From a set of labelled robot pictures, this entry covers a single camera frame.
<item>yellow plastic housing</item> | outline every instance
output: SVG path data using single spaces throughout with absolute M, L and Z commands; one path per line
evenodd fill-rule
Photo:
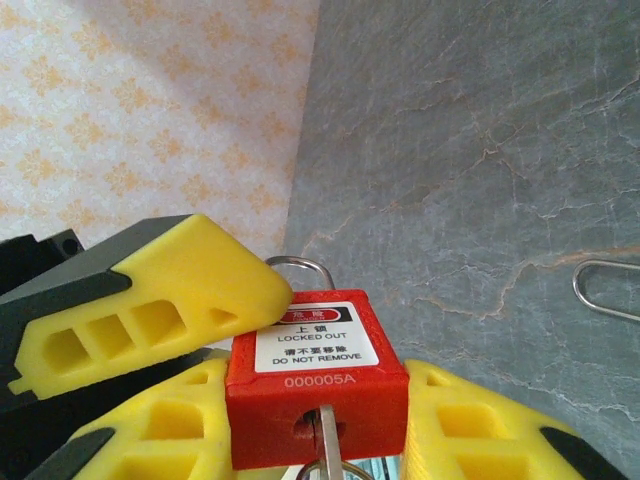
M 74 480 L 279 480 L 286 468 L 231 466 L 225 359 L 207 360 L 78 430 L 116 433 Z
M 403 480 L 581 480 L 540 433 L 566 425 L 417 360 L 409 372 Z
M 192 215 L 111 268 L 133 285 L 29 322 L 14 394 L 48 398 L 268 326 L 287 282 L 204 215 Z

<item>black plastic part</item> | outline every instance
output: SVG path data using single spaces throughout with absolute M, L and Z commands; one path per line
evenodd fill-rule
M 20 377 L 14 362 L 27 324 L 127 290 L 131 279 L 111 267 L 188 217 L 142 220 L 0 296 L 0 412 L 35 398 L 33 394 L 13 395 L 7 386 Z
M 628 480 L 583 439 L 553 427 L 542 427 L 540 433 L 585 480 Z
M 21 480 L 83 425 L 147 388 L 200 364 L 201 348 L 166 362 L 0 414 L 0 478 Z
M 0 242 L 0 295 L 82 252 L 73 230 L 36 241 L 25 235 Z
M 113 428 L 101 428 L 70 440 L 25 480 L 73 480 L 114 433 Z

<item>warning label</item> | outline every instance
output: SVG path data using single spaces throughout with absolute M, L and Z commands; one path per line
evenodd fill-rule
M 255 371 L 290 372 L 378 364 L 351 302 L 292 305 L 256 335 Z

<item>beige patterned wall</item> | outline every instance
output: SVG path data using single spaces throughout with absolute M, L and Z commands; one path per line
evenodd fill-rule
M 204 212 L 280 249 L 319 0 L 0 0 L 0 238 Z

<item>paper clip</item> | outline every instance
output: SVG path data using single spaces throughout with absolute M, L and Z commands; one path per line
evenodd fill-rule
M 604 313 L 606 315 L 611 315 L 613 317 L 624 318 L 626 320 L 631 320 L 633 322 L 640 323 L 640 316 L 635 315 L 633 313 L 624 312 L 622 310 L 617 310 L 614 308 L 603 307 L 602 305 L 598 305 L 589 300 L 584 291 L 584 285 L 580 282 L 580 275 L 590 267 L 609 267 L 609 268 L 619 268 L 623 270 L 632 270 L 640 272 L 640 265 L 628 262 L 613 262 L 609 260 L 585 260 L 584 262 L 578 264 L 578 266 L 573 271 L 573 291 L 584 305 L 589 307 L 591 310 L 594 310 L 599 313 Z

